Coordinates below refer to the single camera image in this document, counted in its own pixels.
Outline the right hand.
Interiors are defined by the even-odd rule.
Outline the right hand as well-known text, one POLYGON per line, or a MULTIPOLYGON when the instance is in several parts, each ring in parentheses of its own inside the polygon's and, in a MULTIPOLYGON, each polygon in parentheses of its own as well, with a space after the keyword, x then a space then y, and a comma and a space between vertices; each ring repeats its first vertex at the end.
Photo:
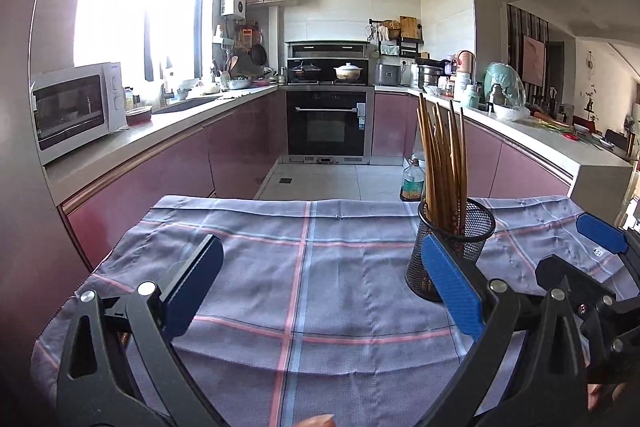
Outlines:
POLYGON ((603 412, 623 395, 630 383, 618 385, 589 384, 587 386, 588 410, 603 412))

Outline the left hand with bandage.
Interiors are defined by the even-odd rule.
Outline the left hand with bandage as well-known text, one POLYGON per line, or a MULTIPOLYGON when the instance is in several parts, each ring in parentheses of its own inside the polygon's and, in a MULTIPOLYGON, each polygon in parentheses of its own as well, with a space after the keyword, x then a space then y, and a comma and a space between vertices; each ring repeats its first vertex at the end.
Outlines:
POLYGON ((335 427, 332 414, 321 414, 311 418, 306 418, 295 425, 295 427, 335 427))

